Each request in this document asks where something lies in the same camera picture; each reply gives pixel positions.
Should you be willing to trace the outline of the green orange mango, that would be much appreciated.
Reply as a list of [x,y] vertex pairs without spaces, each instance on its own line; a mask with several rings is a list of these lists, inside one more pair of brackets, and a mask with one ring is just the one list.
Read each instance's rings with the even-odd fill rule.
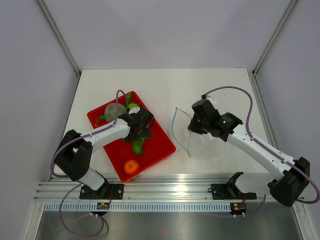
[[145,144],[144,140],[133,141],[131,143],[132,152],[137,156],[141,156],[144,151],[144,144]]

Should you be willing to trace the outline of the clear zip top bag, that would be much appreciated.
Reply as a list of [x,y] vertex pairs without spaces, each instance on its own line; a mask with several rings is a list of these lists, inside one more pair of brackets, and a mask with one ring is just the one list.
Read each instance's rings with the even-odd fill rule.
[[198,134],[188,130],[192,116],[175,107],[171,120],[171,135],[178,146],[189,158],[211,160],[219,157],[218,140],[210,133]]

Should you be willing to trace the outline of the netted green cantaloupe melon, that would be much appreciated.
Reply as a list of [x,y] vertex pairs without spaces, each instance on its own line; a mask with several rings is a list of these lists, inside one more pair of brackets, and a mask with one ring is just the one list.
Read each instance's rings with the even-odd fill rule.
[[110,103],[104,110],[104,118],[108,123],[110,123],[115,120],[117,113],[119,116],[127,113],[126,107],[120,103]]

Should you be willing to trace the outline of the orange fruit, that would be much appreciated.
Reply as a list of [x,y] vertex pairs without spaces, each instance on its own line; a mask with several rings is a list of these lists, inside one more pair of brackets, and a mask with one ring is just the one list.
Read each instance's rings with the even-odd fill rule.
[[128,160],[123,166],[124,172],[127,175],[134,174],[135,172],[137,172],[139,170],[139,168],[140,168],[140,165],[135,160]]

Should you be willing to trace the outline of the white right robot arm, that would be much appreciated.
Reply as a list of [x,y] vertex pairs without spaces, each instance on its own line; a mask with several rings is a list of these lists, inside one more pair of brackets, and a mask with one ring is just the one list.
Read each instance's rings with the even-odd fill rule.
[[310,162],[295,159],[252,136],[246,125],[235,115],[219,114],[212,103],[202,98],[191,106],[194,111],[188,130],[196,134],[211,134],[257,161],[267,176],[237,172],[228,181],[227,193],[232,198],[242,194],[271,194],[280,204],[291,207],[309,184]]

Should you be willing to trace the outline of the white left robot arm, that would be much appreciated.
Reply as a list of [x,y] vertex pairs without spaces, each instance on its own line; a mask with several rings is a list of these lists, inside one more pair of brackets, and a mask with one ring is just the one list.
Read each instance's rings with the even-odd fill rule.
[[108,180],[90,167],[92,154],[117,140],[125,143],[151,138],[154,115],[144,107],[127,109],[114,121],[92,131],[68,131],[51,160],[70,180],[81,183],[90,199],[103,199],[110,194]]

